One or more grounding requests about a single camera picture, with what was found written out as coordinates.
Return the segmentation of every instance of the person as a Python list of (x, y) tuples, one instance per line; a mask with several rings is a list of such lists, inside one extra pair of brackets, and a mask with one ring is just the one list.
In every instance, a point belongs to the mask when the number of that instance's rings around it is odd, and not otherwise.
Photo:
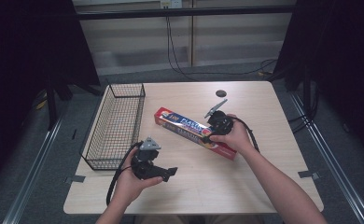
[[(226, 143), (244, 157), (285, 223), (327, 223), (307, 193), (255, 150), (243, 123), (234, 119), (230, 133), (212, 135), (210, 139), (214, 142)], [(130, 166), (135, 151), (136, 149), (128, 156), (125, 167)], [(160, 184), (160, 182), (162, 182), (161, 177), (140, 180), (135, 177), (131, 169), (127, 169), (120, 175), (115, 186), (114, 196), (97, 223), (119, 223), (126, 208), (140, 195), (142, 190)]]

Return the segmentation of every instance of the wooden tabletop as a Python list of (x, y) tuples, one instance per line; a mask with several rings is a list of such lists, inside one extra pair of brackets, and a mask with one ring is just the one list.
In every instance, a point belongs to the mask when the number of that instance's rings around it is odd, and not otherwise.
[[(222, 98), (228, 102), (220, 110), (237, 115), (253, 130), (260, 153), (296, 181), (320, 210), (322, 201), (312, 178), (300, 178), (307, 166), (289, 128), (273, 86), (265, 81), (178, 82), (144, 84), (146, 99), (141, 121), (140, 140), (151, 136), (161, 150), (155, 165), (178, 167), (165, 183), (145, 189), (126, 214), (264, 214), (275, 210), (241, 155), (230, 161), (190, 140), (155, 124), (160, 107), (207, 125), (204, 115)], [(114, 172), (93, 171), (81, 160), (64, 204), (67, 214), (101, 214)]]

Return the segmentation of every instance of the wire basket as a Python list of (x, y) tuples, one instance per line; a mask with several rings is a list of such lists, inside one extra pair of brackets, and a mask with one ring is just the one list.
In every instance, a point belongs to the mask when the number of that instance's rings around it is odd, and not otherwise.
[(145, 96), (143, 84), (106, 88), (82, 153), (92, 170), (116, 170), (129, 147), (138, 141)]

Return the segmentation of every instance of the red box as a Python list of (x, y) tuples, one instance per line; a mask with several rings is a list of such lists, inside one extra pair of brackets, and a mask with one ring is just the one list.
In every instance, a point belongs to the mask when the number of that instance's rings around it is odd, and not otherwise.
[(155, 113), (155, 122), (173, 133), (177, 133), (229, 160), (233, 161), (237, 154), (236, 150), (230, 148), (224, 143), (204, 143), (203, 137), (209, 135), (213, 131), (211, 128), (192, 119), (176, 114), (167, 108), (161, 107)]

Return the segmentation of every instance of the person's left hand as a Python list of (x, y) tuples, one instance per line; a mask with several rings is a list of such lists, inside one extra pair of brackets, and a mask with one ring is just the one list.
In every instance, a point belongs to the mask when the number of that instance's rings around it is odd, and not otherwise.
[(162, 177), (153, 177), (146, 180), (138, 179), (133, 173), (131, 166), (131, 161), (133, 154), (136, 152), (137, 148), (134, 148), (128, 155), (126, 161), (123, 164), (123, 168), (129, 167), (123, 172), (121, 172), (118, 182), (115, 186), (114, 196), (112, 201), (117, 201), (118, 203), (124, 203), (129, 205), (141, 194), (142, 190), (145, 188), (155, 186), (162, 182)]

